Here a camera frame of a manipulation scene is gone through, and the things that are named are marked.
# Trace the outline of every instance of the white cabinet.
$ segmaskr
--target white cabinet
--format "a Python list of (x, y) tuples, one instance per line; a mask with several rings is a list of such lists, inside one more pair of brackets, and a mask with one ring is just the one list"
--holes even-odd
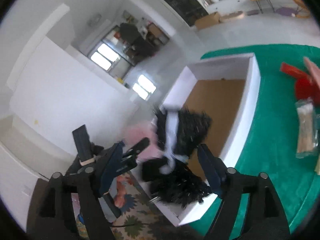
[(236, 11), (250, 11), (258, 9), (256, 3), (250, 0), (222, 0), (208, 6), (208, 13), (218, 11), (221, 15), (228, 14)]
[(0, 196), (8, 211), (26, 230), (29, 205), (39, 174), (20, 162), (0, 142)]
[[(297, 7), (293, 0), (270, 0), (274, 8), (280, 7)], [(261, 7), (270, 8), (266, 0), (260, 1)], [(256, 2), (251, 0), (222, 0), (207, 7), (208, 13), (218, 11), (221, 15), (236, 12), (236, 11), (251, 11), (258, 10)]]

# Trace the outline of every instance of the green table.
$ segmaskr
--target green table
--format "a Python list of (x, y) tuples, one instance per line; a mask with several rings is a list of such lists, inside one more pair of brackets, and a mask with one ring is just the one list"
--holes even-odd
[[(313, 171), (317, 157), (295, 158), (298, 138), (295, 79), (279, 69), (284, 61), (306, 70), (304, 56), (320, 66), (320, 49), (288, 44), (254, 45), (208, 52), (202, 59), (249, 52), (254, 52), (257, 57), (261, 84), (254, 119), (236, 169), (255, 176), (264, 171), (270, 176), (293, 231), (319, 193), (320, 176)], [(247, 199), (248, 195), (243, 195), (231, 239), (240, 233)], [(220, 200), (217, 199), (191, 226), (205, 235), (219, 205)]]

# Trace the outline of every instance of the screw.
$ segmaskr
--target screw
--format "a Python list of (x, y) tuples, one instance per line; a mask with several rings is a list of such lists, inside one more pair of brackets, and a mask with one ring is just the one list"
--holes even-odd
[(85, 173), (91, 173), (91, 172), (93, 172), (93, 170), (94, 170), (93, 167), (87, 167), (87, 168), (85, 168), (84, 172)]
[(260, 173), (260, 177), (263, 179), (267, 179), (268, 178), (268, 174), (266, 174), (265, 172)]
[(54, 174), (52, 174), (52, 178), (57, 179), (61, 176), (60, 172), (55, 172)]
[(230, 173), (230, 174), (235, 174), (237, 172), (237, 170), (235, 168), (229, 167), (227, 169), (227, 172)]
[(157, 196), (157, 197), (154, 197), (153, 199), (150, 199), (149, 200), (149, 203), (154, 203), (154, 202), (156, 202), (156, 201), (158, 201), (158, 200), (160, 200), (161, 198), (159, 197), (159, 196)]

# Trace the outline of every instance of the plastic bag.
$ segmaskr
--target plastic bag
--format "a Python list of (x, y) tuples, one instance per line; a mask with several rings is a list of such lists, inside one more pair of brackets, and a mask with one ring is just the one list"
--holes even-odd
[(296, 102), (299, 117), (299, 135), (296, 158), (317, 154), (318, 125), (311, 98)]

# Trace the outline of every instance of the white box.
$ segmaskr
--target white box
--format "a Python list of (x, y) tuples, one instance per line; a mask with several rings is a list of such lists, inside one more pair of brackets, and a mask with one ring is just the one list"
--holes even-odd
[[(234, 167), (239, 159), (253, 120), (260, 87), (260, 71), (253, 53), (204, 59), (188, 64), (166, 95), (163, 106), (182, 107), (198, 80), (245, 80), (239, 108), (229, 136), (220, 153), (227, 167)], [(148, 183), (139, 178), (139, 167), (132, 174), (148, 192)], [(155, 202), (158, 209), (174, 225), (180, 226), (200, 219), (217, 195), (204, 198), (204, 203), (192, 203), (183, 209), (180, 205)]]

